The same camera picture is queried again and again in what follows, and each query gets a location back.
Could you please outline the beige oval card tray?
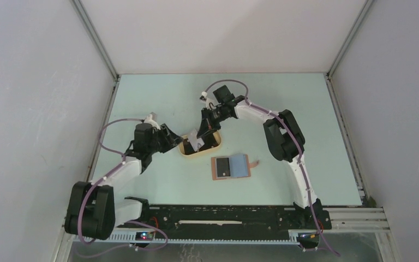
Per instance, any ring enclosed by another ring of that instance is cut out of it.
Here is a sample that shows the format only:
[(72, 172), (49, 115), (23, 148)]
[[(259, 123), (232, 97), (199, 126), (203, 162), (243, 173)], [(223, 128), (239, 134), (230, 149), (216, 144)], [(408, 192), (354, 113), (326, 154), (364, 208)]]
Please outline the beige oval card tray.
[(213, 133), (211, 136), (206, 136), (204, 139), (204, 145), (200, 147), (197, 151), (194, 151), (192, 148), (187, 135), (183, 136), (183, 141), (178, 145), (178, 150), (181, 155), (187, 158), (195, 158), (202, 156), (206, 153), (216, 151), (222, 144), (222, 137), (218, 131)]

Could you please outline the silver VIP card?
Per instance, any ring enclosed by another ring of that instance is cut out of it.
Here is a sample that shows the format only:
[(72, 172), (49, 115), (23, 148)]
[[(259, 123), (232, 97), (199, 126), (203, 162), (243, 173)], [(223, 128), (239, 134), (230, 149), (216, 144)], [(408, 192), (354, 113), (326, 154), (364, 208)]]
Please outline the silver VIP card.
[(197, 152), (205, 143), (202, 138), (197, 137), (197, 129), (193, 129), (188, 135), (187, 139), (192, 147), (192, 149)]

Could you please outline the pink leather card holder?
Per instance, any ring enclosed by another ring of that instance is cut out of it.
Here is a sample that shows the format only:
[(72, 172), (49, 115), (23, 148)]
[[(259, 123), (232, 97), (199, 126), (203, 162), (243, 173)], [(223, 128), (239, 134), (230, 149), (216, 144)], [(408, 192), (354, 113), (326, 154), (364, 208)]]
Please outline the pink leather card holder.
[[(230, 172), (231, 172), (230, 177), (216, 178), (216, 158), (229, 158)], [(251, 177), (251, 170), (253, 168), (256, 168), (259, 165), (259, 163), (260, 163), (259, 160), (250, 162), (247, 154), (234, 154), (231, 156), (212, 157), (211, 158), (212, 179), (214, 181), (219, 181), (219, 180)]]

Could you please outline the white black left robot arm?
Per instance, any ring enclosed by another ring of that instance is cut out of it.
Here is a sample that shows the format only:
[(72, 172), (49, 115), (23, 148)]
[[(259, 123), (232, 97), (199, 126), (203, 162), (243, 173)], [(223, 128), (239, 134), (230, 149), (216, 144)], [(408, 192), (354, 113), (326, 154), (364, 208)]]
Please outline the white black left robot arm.
[(151, 164), (155, 153), (166, 153), (177, 147), (183, 138), (172, 132), (167, 125), (147, 122), (135, 127), (134, 138), (122, 160), (106, 175), (90, 182), (73, 185), (64, 222), (68, 234), (85, 238), (106, 240), (114, 228), (128, 221), (137, 227), (145, 227), (151, 220), (143, 201), (118, 194), (134, 178)]

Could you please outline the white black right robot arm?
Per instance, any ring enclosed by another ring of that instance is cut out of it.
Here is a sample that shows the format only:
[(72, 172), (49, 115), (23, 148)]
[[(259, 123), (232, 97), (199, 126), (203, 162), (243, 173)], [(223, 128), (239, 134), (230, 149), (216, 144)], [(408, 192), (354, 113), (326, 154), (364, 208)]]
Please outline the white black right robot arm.
[(322, 211), (320, 199), (316, 196), (304, 163), (305, 137), (290, 110), (272, 111), (251, 102), (247, 95), (235, 96), (225, 85), (213, 92), (214, 99), (203, 91), (200, 100), (205, 103), (201, 110), (201, 123), (196, 139), (221, 129), (221, 122), (228, 118), (248, 120), (262, 125), (271, 155), (285, 162), (291, 169), (291, 190), (293, 193), (296, 223), (310, 228)]

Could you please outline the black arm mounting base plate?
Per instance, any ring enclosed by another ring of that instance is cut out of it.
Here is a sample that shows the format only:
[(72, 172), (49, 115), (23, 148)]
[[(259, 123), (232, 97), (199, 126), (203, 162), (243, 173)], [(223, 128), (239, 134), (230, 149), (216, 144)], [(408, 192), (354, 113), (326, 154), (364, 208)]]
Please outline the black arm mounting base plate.
[(316, 232), (332, 228), (328, 211), (316, 218), (283, 205), (151, 205), (144, 208), (139, 222), (156, 226), (161, 234), (209, 234), (284, 236), (295, 230)]

